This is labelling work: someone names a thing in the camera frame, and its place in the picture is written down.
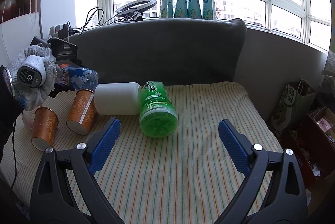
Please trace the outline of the grey gloved left hand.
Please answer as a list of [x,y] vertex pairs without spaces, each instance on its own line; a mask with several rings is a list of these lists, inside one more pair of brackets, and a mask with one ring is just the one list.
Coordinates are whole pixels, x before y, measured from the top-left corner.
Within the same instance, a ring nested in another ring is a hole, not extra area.
[[60,72],[48,43],[25,48],[7,69],[11,74],[14,97],[27,111],[42,105]]

